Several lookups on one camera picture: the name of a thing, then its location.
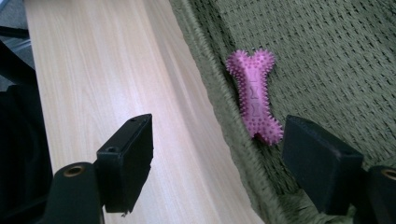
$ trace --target pink dog toy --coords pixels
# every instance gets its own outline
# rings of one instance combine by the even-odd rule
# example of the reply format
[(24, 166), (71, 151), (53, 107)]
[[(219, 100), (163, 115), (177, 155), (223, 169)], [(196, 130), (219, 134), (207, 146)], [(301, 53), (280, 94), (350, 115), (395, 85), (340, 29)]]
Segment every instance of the pink dog toy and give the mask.
[(283, 136), (282, 126), (271, 115), (268, 102), (266, 81), (274, 63), (273, 54), (262, 49), (253, 56), (239, 49), (226, 63), (238, 82), (241, 115), (250, 137), (258, 137), (269, 146)]

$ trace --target black plastic part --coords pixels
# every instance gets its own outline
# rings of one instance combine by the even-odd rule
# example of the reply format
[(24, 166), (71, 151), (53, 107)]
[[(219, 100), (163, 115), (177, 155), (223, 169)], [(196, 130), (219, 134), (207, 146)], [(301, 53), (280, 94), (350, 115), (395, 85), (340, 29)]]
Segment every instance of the black plastic part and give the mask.
[(319, 212), (345, 215), (363, 156), (316, 123), (287, 116), (283, 160)]
[(152, 116), (135, 117), (97, 151), (102, 203), (108, 213), (132, 212), (153, 158)]
[(367, 178), (367, 195), (378, 224), (396, 223), (396, 169), (372, 167)]
[(25, 29), (0, 26), (0, 35), (24, 39), (24, 38), (29, 38), (29, 31)]
[(78, 162), (59, 170), (53, 179), (43, 223), (104, 223), (95, 168)]

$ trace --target wooden surface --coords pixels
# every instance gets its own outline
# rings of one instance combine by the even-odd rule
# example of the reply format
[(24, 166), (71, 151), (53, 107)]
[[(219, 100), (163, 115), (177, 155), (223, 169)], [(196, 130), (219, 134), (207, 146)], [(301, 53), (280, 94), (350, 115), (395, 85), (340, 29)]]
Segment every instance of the wooden surface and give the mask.
[(132, 214), (106, 223), (262, 223), (167, 1), (24, 2), (54, 171), (153, 115), (148, 182)]

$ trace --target olive green fabric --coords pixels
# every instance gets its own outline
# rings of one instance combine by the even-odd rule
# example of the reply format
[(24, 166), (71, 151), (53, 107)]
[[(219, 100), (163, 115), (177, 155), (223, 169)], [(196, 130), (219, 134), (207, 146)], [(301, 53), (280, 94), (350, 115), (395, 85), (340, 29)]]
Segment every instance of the olive green fabric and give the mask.
[(251, 140), (225, 69), (237, 49), (276, 56), (271, 110), (311, 119), (365, 156), (396, 165), (396, 3), (392, 0), (170, 0), (254, 210), (266, 223), (351, 223), (318, 214), (275, 147)]

